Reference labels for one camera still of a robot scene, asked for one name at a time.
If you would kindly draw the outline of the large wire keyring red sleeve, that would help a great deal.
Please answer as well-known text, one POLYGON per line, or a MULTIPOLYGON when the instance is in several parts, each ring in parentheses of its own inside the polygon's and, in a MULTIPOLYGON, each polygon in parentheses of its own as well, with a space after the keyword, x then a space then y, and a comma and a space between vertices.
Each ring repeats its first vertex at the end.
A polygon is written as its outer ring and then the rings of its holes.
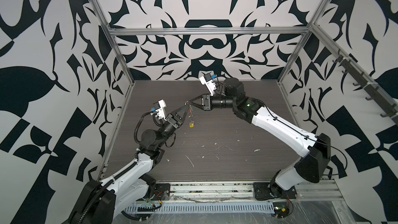
POLYGON ((189 101, 187 101, 185 104, 188 106, 188 109, 192 109, 191 103, 189 101))

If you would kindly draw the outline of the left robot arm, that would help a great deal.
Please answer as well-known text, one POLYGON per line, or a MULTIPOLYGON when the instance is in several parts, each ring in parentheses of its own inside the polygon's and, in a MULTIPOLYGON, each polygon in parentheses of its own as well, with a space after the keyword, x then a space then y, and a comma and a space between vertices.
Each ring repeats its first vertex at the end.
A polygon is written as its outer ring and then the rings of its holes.
POLYGON ((159 164, 164 149, 170 137, 175 137, 189 112, 190 105, 186 104, 166 117, 161 117, 157 124, 158 129, 147 129, 138 138, 139 128, 148 115, 160 115, 162 108, 154 107, 144 113, 135 130, 134 141, 138 149, 133 160, 113 175, 101 181, 90 180, 83 188, 80 196, 65 221, 67 224, 111 224, 122 214, 124 217, 142 222, 148 219, 151 213, 158 210, 162 204, 152 208, 139 207, 138 214, 132 215, 125 210, 138 200, 155 197, 156 180, 149 172, 159 164))

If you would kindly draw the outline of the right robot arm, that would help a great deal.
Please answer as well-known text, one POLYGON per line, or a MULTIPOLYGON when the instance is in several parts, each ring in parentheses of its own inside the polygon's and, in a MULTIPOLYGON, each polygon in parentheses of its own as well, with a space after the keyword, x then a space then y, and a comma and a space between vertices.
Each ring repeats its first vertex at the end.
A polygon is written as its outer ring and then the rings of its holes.
POLYGON ((293 149, 299 158, 283 170, 279 170, 260 191, 259 200, 284 198, 300 183, 318 183, 325 175, 331 161, 331 139, 321 133, 315 135, 304 131, 293 123, 280 117, 261 100, 246 95, 244 85, 237 78, 227 78, 222 82, 223 91, 218 92, 216 75, 205 74, 200 77, 202 85, 208 89, 201 95, 201 104, 191 99, 191 105, 204 111, 230 108, 234 115, 249 124, 272 134, 293 149))

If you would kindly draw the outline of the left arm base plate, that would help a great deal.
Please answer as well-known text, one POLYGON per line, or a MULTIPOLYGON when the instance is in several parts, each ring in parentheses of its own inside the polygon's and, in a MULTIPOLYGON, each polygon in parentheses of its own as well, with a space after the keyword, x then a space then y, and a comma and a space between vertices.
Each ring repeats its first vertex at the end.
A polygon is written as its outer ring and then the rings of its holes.
POLYGON ((170 196, 171 184, 156 183, 150 185, 147 192, 147 198, 151 200, 163 200, 170 196))

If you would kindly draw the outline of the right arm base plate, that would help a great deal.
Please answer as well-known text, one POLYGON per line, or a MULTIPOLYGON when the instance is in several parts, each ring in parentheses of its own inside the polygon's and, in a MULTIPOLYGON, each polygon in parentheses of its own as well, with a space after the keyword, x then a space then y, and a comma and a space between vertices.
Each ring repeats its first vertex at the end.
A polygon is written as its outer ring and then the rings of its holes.
POLYGON ((296 199, 295 187, 290 190, 283 190, 276 183, 253 183, 254 196, 258 201, 271 199, 296 199))

